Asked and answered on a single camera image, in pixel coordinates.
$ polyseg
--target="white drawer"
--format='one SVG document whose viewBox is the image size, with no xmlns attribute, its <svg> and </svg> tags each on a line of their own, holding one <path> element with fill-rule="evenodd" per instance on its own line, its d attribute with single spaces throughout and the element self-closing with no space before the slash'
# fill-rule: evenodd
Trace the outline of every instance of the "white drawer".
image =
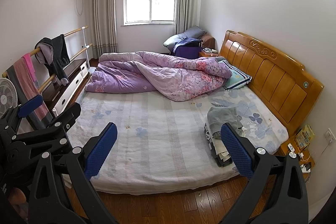
<svg viewBox="0 0 336 224">
<path fill-rule="evenodd" d="M 68 105 L 71 97 L 73 96 L 73 94 L 75 93 L 75 91 L 77 90 L 78 86 L 81 84 L 82 81 L 83 81 L 83 77 L 82 77 L 82 74 L 79 72 L 74 78 L 74 80 L 67 87 L 67 89 L 65 90 L 61 98 L 58 100 L 55 107 L 53 108 L 52 111 L 55 117 L 57 117 L 63 112 L 63 110 Z"/>
<path fill-rule="evenodd" d="M 82 71 L 82 76 L 84 78 L 88 73 L 86 62 L 84 62 L 84 64 L 81 65 L 81 71 Z"/>
</svg>

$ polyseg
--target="white fan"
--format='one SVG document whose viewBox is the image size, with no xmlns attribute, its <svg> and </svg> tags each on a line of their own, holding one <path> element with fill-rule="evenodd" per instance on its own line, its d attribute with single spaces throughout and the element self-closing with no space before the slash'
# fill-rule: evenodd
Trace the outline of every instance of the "white fan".
<svg viewBox="0 0 336 224">
<path fill-rule="evenodd" d="M 11 107 L 17 107 L 16 89 L 9 79 L 0 78 L 0 117 Z"/>
</svg>

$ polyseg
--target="hand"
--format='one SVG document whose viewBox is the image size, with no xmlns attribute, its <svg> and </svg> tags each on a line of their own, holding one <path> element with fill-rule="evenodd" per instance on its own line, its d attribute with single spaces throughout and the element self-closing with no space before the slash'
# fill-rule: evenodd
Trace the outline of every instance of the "hand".
<svg viewBox="0 0 336 224">
<path fill-rule="evenodd" d="M 28 214 L 24 210 L 21 209 L 19 205 L 26 203 L 26 196 L 24 195 L 23 191 L 18 188 L 13 188 L 8 201 L 11 205 L 13 205 L 16 212 L 23 218 L 27 218 Z"/>
</svg>

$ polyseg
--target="window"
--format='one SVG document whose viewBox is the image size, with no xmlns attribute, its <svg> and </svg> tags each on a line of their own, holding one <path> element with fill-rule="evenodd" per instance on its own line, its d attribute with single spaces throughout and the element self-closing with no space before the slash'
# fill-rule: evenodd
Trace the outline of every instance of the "window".
<svg viewBox="0 0 336 224">
<path fill-rule="evenodd" d="M 174 23 L 175 0 L 125 0 L 125 24 Z"/>
</svg>

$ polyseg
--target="wooden headboard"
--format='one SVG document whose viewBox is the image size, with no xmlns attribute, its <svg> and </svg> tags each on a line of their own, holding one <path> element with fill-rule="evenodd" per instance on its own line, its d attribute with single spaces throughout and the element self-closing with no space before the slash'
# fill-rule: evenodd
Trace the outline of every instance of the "wooden headboard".
<svg viewBox="0 0 336 224">
<path fill-rule="evenodd" d="M 249 88 L 287 128 L 289 137 L 296 133 L 324 87 L 300 62 L 241 32 L 226 32 L 219 55 L 252 76 Z"/>
</svg>

